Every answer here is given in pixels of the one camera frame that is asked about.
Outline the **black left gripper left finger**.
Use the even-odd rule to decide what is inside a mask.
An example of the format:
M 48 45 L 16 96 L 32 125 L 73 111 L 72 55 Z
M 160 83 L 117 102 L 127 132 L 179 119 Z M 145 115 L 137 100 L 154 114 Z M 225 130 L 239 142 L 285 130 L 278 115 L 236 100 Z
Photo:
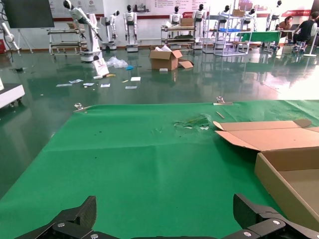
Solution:
M 97 201 L 89 196 L 82 205 L 62 210 L 48 224 L 27 232 L 19 239 L 108 239 L 108 234 L 93 230 Z

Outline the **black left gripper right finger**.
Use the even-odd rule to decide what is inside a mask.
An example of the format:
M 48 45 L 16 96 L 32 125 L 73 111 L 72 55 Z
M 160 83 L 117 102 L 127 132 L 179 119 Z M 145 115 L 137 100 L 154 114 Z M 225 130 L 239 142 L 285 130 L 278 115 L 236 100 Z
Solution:
M 226 239 L 317 239 L 319 233 L 287 220 L 274 208 L 233 196 L 233 216 L 242 230 Z

